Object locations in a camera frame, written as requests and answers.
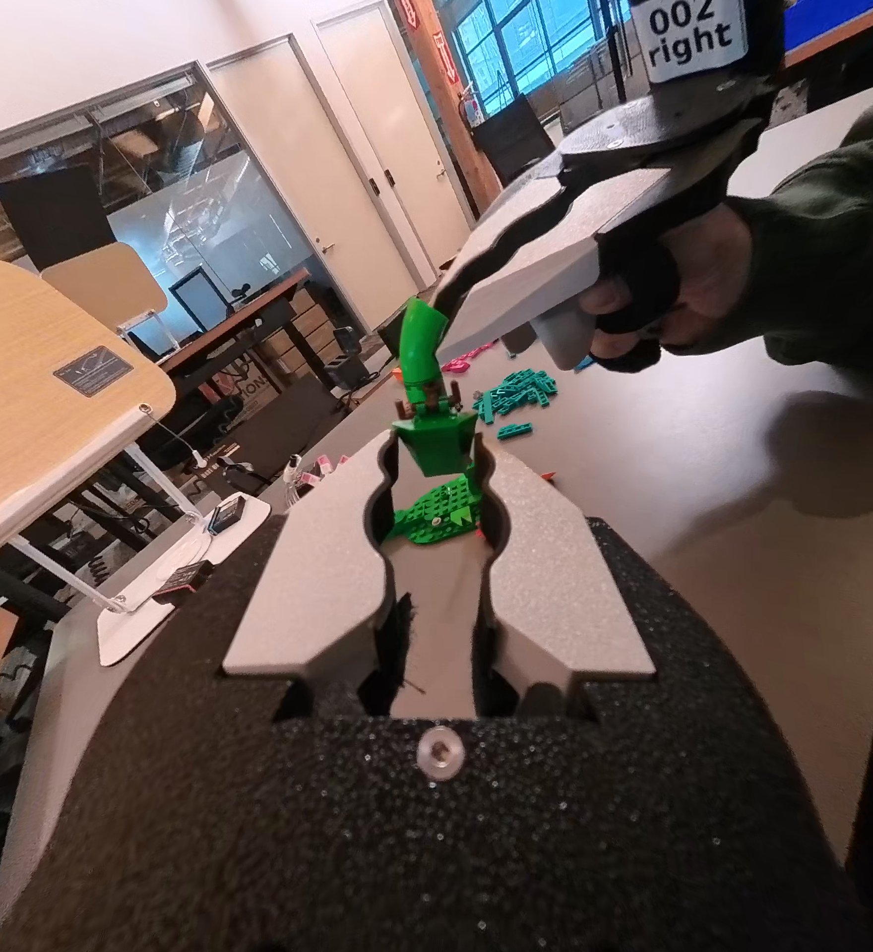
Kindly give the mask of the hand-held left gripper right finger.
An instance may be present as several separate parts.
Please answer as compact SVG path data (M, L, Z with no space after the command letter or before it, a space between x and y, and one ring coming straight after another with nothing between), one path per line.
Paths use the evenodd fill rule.
M478 482L491 671L516 692L652 680L656 666L582 511L500 446L478 446Z

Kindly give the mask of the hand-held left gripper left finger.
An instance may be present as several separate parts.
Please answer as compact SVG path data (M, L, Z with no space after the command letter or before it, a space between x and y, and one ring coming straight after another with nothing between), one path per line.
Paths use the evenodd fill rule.
M379 666L376 640L395 605L381 546L395 524L398 445L382 433L285 516L222 662L233 677L312 687L360 684Z

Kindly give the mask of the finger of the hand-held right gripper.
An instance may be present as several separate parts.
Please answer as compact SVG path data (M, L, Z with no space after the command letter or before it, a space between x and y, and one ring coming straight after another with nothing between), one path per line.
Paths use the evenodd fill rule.
M577 297L597 282L604 268L597 238L610 225L648 208L670 173L624 173L576 197L549 232L469 291L436 352L440 362L530 324L554 363L579 363L595 332L595 319L581 312Z
M477 284L500 272L521 248L562 220L572 201L572 188L558 176L521 175L479 220L438 282L432 306L461 306Z

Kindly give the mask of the green curved lego tube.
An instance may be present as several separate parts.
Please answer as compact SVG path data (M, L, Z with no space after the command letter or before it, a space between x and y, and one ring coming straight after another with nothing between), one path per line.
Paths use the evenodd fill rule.
M399 337L399 364L408 391L441 378L437 349L448 326L448 318L419 297L406 303Z

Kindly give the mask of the green lego block brown clips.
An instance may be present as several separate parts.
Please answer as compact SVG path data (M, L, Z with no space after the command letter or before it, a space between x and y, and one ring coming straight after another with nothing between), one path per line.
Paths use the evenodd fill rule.
M462 474L473 462L478 415L464 408L456 381L451 382L450 392L436 392L431 387L428 396L436 401L395 401L395 434L424 476Z

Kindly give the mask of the white lego with clear stems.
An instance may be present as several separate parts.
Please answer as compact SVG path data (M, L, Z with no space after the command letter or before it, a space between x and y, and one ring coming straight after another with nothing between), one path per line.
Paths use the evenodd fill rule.
M303 457L300 454L292 454L281 474L285 509L296 505L304 495L320 484L322 478L304 466Z

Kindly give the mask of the pile of pink lego pieces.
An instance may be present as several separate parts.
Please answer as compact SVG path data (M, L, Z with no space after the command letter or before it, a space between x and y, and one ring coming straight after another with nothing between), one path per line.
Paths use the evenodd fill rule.
M442 373L454 375L462 375L466 373L471 368L474 360L482 353L490 351L490 349L492 349L496 343L497 341L491 341L490 343L464 353L453 360L448 361L447 363L443 363L441 366Z

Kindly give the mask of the pile of teal lego plates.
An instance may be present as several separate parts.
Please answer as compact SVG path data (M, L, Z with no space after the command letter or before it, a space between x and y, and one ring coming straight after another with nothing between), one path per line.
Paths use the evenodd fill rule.
M558 385L548 372L524 369L515 371L496 387L478 391L472 409L478 420L492 425L525 407L547 408L559 394Z

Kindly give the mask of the person's right hand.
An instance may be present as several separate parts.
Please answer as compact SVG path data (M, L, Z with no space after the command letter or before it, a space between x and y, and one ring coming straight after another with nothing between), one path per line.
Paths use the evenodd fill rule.
M752 233L727 204L660 236L681 278L680 295L659 320L661 347L676 355L701 346L739 303L752 261ZM608 275L581 293L577 302L588 314L613 314L632 303L626 280ZM637 332L610 334L597 328L590 352L598 359L619 359L637 346Z

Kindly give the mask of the small black box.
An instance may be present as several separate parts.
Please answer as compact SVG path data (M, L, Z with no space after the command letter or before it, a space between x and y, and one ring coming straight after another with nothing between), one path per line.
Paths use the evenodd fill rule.
M184 565L168 577L153 593L152 598L161 603L172 603L195 593L210 579L215 570L208 560Z

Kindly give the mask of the white door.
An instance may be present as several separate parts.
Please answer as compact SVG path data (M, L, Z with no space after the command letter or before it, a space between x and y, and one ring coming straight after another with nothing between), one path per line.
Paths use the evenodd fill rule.
M342 298L376 330L418 293L419 273L297 45L281 38L209 69Z
M314 21L316 34L431 267L472 230L472 214L387 2L354 2Z

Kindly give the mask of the wooden desk with monitor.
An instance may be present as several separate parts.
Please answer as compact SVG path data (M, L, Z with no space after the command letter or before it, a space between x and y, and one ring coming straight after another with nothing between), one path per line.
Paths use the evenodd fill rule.
M237 357L293 323L292 300L311 279L306 268L299 268L162 361L160 368L175 381L180 394L201 386Z

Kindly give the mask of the wooden board on white stand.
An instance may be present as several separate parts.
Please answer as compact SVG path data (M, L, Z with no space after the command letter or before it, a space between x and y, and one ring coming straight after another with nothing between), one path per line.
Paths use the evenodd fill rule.
M39 275L126 342L132 344L133 333L153 321L165 340L159 359L180 350L160 317L168 306L166 293L130 244L107 244Z
M261 499L234 493L239 518L211 532L202 515L136 440L172 409L168 375L37 276L0 261L0 548L9 543L100 607L100 664L132 653L174 611L155 593L186 565L223 563L269 517ZM127 452L192 528L109 598L22 536L22 530Z

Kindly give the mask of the green lego base plate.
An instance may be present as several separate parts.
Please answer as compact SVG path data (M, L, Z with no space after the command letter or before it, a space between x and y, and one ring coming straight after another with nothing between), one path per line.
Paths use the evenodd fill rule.
M482 496L467 471L425 492L410 507L395 510L387 540L432 545L476 531Z

